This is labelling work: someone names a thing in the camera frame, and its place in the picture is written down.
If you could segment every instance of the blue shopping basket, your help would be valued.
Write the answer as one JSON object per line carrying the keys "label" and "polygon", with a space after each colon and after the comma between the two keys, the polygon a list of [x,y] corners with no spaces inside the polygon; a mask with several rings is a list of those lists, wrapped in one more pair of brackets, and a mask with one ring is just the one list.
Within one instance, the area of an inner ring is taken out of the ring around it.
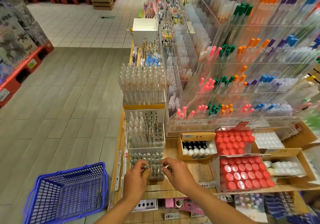
{"label": "blue shopping basket", "polygon": [[108,203],[104,162],[40,175],[23,210],[24,224],[63,223],[100,212]]}

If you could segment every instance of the tiled floor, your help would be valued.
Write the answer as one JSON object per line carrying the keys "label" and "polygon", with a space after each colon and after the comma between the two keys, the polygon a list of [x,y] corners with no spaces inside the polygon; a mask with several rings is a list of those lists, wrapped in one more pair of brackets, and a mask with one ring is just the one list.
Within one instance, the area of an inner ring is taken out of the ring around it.
{"label": "tiled floor", "polygon": [[[54,47],[131,48],[126,31],[138,17],[145,0],[116,0],[112,11],[87,4],[30,4],[28,8]],[[104,19],[101,16],[114,16]]]}
{"label": "tiled floor", "polygon": [[[0,223],[22,223],[40,174],[106,162],[111,180],[125,48],[55,48],[0,109]],[[104,212],[72,222],[94,223]]]}

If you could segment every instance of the red label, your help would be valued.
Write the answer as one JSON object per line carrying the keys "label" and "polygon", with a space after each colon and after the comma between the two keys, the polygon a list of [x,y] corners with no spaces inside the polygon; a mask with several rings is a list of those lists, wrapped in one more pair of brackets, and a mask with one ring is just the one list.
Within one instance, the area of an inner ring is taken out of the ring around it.
{"label": "red label", "polygon": [[241,128],[247,126],[247,124],[249,124],[249,121],[242,121],[236,127],[234,127],[232,130],[240,130]]}

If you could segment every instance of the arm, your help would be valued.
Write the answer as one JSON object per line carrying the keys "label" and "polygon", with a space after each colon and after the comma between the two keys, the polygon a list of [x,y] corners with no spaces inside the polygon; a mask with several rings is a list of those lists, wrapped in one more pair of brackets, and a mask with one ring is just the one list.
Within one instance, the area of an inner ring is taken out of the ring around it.
{"label": "arm", "polygon": [[122,199],[95,224],[122,224],[141,200],[147,187],[150,169],[144,170],[146,161],[138,161],[124,176]]}
{"label": "arm", "polygon": [[170,157],[161,162],[167,168],[162,168],[174,188],[196,202],[212,223],[224,224],[255,224],[246,215],[237,211],[226,202],[214,196],[209,190],[198,185],[188,166],[183,162]]}

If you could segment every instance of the forearm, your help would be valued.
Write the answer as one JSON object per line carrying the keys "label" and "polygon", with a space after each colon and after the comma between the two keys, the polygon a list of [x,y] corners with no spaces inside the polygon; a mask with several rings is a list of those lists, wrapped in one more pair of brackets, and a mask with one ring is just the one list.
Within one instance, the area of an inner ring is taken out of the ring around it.
{"label": "forearm", "polygon": [[134,201],[121,199],[102,218],[97,220],[95,224],[123,224],[135,206]]}
{"label": "forearm", "polygon": [[208,189],[198,185],[188,195],[194,202],[196,202],[204,211],[206,216],[213,223],[224,223],[224,224],[254,224],[246,215],[240,211],[234,209],[226,202],[220,200],[214,196]]}

